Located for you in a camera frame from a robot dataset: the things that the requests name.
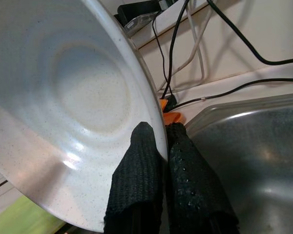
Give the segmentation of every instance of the sink basin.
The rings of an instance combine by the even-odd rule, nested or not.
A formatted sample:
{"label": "sink basin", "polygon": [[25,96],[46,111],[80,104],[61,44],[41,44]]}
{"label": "sink basin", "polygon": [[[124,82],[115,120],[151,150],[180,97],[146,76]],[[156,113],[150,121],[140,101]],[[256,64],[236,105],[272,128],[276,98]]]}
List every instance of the sink basin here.
{"label": "sink basin", "polygon": [[211,106],[186,128],[241,234],[293,234],[293,94]]}

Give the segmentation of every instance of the orange clip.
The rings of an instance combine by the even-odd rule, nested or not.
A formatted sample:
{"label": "orange clip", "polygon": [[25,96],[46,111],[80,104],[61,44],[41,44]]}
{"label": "orange clip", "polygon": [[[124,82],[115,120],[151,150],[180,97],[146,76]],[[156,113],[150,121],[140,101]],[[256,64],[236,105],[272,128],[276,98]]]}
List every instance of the orange clip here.
{"label": "orange clip", "polygon": [[[167,103],[168,103],[168,100],[160,99],[162,111],[165,109],[165,106],[167,105]],[[165,125],[170,125],[172,123],[182,123],[182,124],[185,123],[184,116],[179,112],[163,113],[163,118],[164,118]]]}

